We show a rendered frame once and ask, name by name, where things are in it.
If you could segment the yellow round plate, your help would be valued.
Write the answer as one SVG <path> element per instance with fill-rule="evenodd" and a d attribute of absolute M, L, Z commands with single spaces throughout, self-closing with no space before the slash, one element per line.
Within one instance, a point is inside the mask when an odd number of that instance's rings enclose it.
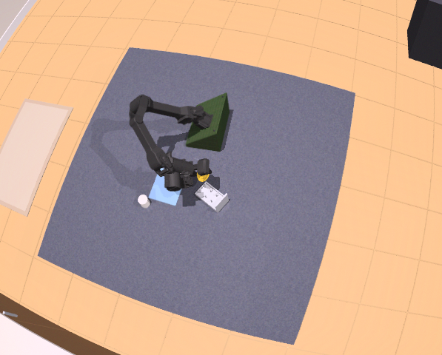
<path fill-rule="evenodd" d="M 207 180 L 207 178 L 209 177 L 209 175 L 210 175 L 210 174 L 200 176 L 200 175 L 197 173 L 197 178 L 198 178 L 198 180 L 199 180 L 200 182 L 204 182 L 204 181 Z"/>

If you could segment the white cylinder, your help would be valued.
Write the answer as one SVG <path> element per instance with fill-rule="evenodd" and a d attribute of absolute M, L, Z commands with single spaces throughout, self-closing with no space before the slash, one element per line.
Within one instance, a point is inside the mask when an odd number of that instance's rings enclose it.
<path fill-rule="evenodd" d="M 147 198 L 146 195 L 141 195 L 141 196 L 139 196 L 139 198 L 138 198 L 138 202 L 140 203 L 140 205 L 141 205 L 143 208 L 147 208 L 147 207 L 150 206 L 150 201 L 149 201 L 149 199 Z"/>

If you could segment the light blue flat mat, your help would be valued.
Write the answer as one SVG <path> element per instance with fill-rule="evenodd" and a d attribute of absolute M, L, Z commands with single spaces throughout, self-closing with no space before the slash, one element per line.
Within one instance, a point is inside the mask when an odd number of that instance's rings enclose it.
<path fill-rule="evenodd" d="M 160 177 L 157 175 L 149 198 L 176 205 L 180 194 L 181 190 L 177 192 L 168 192 L 167 189 L 164 188 L 164 176 Z"/>

